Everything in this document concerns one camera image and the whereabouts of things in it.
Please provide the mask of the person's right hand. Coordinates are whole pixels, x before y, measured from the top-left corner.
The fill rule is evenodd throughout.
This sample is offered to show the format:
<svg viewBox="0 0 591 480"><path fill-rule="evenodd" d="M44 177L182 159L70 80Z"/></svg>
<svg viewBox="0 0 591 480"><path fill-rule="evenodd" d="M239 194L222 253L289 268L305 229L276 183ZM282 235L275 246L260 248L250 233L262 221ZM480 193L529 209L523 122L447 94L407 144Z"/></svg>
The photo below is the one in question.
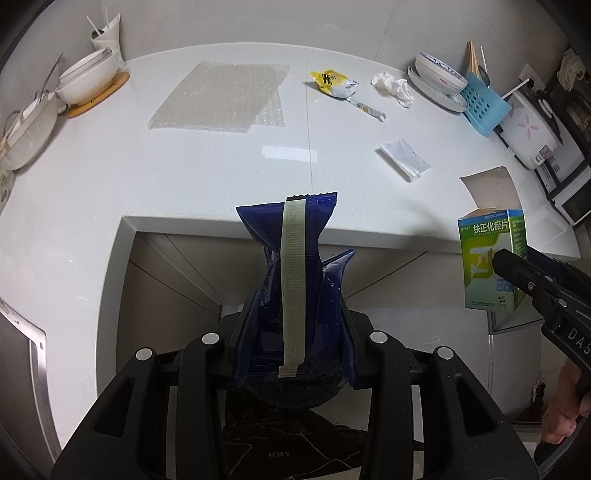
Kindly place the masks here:
<svg viewBox="0 0 591 480"><path fill-rule="evenodd" d="M584 397L577 394L581 377L580 368L567 359L559 373L555 395L542 419L541 438L544 442L560 444L575 432L580 417L589 416L590 394Z"/></svg>

